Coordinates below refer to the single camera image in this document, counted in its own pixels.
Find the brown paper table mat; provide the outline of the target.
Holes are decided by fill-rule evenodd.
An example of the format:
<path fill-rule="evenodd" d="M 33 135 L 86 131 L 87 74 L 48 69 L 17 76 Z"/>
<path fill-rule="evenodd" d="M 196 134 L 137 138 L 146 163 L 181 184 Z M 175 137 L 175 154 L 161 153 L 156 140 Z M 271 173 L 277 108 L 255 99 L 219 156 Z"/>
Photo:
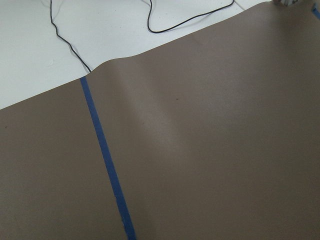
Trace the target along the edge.
<path fill-rule="evenodd" d="M 312 6 L 260 3 L 2 109 L 1 239 L 319 239 Z"/>

